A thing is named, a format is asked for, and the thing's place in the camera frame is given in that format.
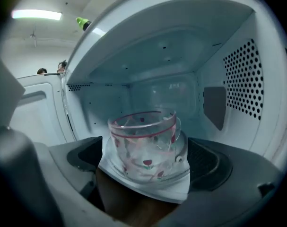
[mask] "green and black object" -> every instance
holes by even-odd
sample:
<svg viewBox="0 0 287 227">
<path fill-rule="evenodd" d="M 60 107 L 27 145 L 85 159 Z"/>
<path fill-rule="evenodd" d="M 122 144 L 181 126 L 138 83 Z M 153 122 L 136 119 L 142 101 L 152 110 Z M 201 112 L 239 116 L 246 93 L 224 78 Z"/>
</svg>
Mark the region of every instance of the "green and black object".
<svg viewBox="0 0 287 227">
<path fill-rule="evenodd" d="M 86 19 L 86 18 L 81 18 L 81 17 L 77 17 L 76 21 L 79 25 L 79 27 L 85 31 L 87 29 L 87 27 L 92 23 L 90 20 Z"/>
</svg>

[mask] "fluorescent light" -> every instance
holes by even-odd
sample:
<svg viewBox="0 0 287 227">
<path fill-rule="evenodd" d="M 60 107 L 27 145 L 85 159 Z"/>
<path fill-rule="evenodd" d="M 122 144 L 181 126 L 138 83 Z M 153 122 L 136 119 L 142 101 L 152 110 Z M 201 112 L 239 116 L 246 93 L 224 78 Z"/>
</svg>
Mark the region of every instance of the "fluorescent light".
<svg viewBox="0 0 287 227">
<path fill-rule="evenodd" d="M 45 10 L 36 9 L 24 9 L 24 10 L 14 10 L 11 13 L 12 18 L 22 18 L 22 17 L 38 17 L 38 18 L 48 18 L 59 20 L 62 13 L 50 12 Z"/>
<path fill-rule="evenodd" d="M 106 32 L 105 31 L 103 31 L 103 30 L 101 30 L 100 28 L 95 28 L 95 29 L 93 29 L 93 31 L 92 31 L 93 33 L 95 33 L 95 34 L 97 34 L 97 35 L 99 35 L 99 36 L 104 36 L 105 34 L 106 34 Z"/>
</svg>

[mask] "cup rim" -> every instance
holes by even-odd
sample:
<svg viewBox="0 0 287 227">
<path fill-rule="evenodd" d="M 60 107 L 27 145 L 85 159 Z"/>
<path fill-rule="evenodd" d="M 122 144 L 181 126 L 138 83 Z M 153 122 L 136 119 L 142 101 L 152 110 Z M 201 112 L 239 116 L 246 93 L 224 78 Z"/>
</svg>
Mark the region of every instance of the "cup rim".
<svg viewBox="0 0 287 227">
<path fill-rule="evenodd" d="M 168 110 L 170 111 L 170 117 L 168 117 L 167 119 L 163 119 L 161 121 L 158 121 L 158 122 L 155 122 L 155 123 L 150 123 L 150 124 L 145 124 L 145 125 L 133 125 L 133 126 L 123 126 L 123 125 L 117 125 L 117 124 L 114 124 L 117 120 L 120 120 L 120 119 L 123 119 L 125 117 L 129 117 L 129 116 L 132 116 L 132 115 L 136 115 L 136 114 L 146 114 L 146 113 L 161 113 L 161 111 L 157 111 L 157 110 Z M 150 127 L 150 126 L 155 126 L 155 125 L 159 125 L 161 123 L 163 123 L 164 121 L 168 121 L 172 118 L 174 118 L 176 116 L 176 111 L 173 110 L 173 109 L 169 109 L 169 108 L 154 108 L 150 111 L 143 111 L 143 112 L 138 112 L 138 113 L 131 113 L 131 114 L 128 114 L 128 115 L 125 115 L 123 117 L 119 117 L 117 119 L 115 119 L 114 121 L 111 121 L 111 119 L 108 120 L 108 124 L 111 128 L 115 128 L 115 129 L 141 129 L 141 128 L 147 128 L 147 127 Z"/>
</svg>

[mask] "glass cup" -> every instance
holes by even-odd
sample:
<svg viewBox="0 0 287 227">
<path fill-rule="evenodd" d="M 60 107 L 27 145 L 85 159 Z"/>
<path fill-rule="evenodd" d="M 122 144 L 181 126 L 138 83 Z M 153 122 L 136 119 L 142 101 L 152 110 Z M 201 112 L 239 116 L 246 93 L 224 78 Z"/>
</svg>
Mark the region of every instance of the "glass cup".
<svg viewBox="0 0 287 227">
<path fill-rule="evenodd" d="M 132 113 L 109 119 L 108 126 L 123 172 L 134 181 L 162 180 L 183 160 L 178 155 L 186 139 L 178 140 L 181 121 L 174 110 Z"/>
</svg>

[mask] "brown surface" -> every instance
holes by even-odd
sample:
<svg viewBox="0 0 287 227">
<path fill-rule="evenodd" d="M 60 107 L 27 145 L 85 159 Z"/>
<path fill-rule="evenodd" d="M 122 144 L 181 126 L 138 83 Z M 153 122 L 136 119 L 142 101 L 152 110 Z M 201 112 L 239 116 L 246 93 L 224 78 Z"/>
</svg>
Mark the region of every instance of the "brown surface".
<svg viewBox="0 0 287 227">
<path fill-rule="evenodd" d="M 97 169 L 96 177 L 105 212 L 130 226 L 149 227 L 178 206 L 134 192 L 100 169 Z"/>
</svg>

